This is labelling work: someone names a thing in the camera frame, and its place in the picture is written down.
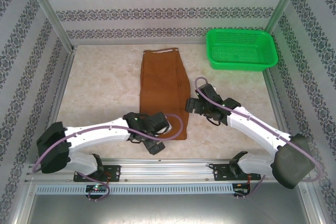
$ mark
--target brown towel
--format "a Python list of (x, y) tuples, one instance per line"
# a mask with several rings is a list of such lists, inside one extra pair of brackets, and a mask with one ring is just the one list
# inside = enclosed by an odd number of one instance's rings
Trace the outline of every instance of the brown towel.
[[(178, 49), (144, 51), (140, 79), (140, 113), (153, 115), (161, 111), (178, 115), (183, 121), (183, 131), (175, 140), (185, 140), (189, 113), (184, 107), (190, 98), (190, 83)], [(173, 136), (180, 129), (178, 119), (168, 120), (173, 129), (162, 138)]]

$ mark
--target marble floor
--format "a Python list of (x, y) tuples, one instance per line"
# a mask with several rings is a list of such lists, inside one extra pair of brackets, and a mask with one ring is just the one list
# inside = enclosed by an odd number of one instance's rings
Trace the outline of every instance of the marble floor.
[[(57, 121), (64, 126), (104, 123), (139, 111), (140, 67), (143, 51), (178, 47), (188, 74), (192, 97), (194, 79), (204, 76), (223, 100), (231, 97), (253, 115), (276, 127), (262, 72), (214, 70), (204, 44), (79, 46), (61, 103)], [(153, 156), (142, 144), (107, 143), (83, 150), (109, 158), (224, 158), (240, 151), (266, 154), (256, 142), (236, 129), (213, 126), (191, 114), (187, 139), (166, 141), (166, 148)]]

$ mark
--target enclosure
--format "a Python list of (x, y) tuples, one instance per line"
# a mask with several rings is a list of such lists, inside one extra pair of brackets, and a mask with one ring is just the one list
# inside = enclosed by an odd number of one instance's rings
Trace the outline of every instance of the enclosure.
[[(335, 16), (336, 0), (0, 0), (0, 223), (336, 223)], [(277, 65), (211, 68), (213, 28), (270, 33)], [(74, 182), (71, 171), (32, 173), (36, 141), (52, 123), (138, 112), (143, 52), (165, 48), (178, 48), (192, 97), (204, 76), (269, 125), (304, 135), (321, 179), (289, 190), (267, 177), (236, 200), (207, 165), (266, 151), (196, 114), (187, 139), (166, 141), (154, 156), (129, 142), (86, 148), (121, 166), (105, 201), (89, 202), (83, 190), (92, 183)]]

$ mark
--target fabric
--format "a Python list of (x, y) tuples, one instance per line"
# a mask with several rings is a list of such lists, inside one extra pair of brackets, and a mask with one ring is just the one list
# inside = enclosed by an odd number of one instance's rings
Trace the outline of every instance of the fabric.
[[(185, 140), (189, 113), (184, 108), (190, 98), (190, 83), (178, 49), (144, 51), (140, 79), (140, 113), (178, 115), (183, 121), (183, 131), (175, 140)], [(173, 128), (162, 138), (173, 136), (180, 129), (178, 119), (168, 120)]]

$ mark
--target green basket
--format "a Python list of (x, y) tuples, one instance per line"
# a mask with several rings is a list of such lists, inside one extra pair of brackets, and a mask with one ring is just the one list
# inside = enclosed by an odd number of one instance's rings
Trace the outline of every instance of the green basket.
[(273, 38), (260, 30), (212, 29), (206, 51), (214, 69), (263, 71), (278, 62)]

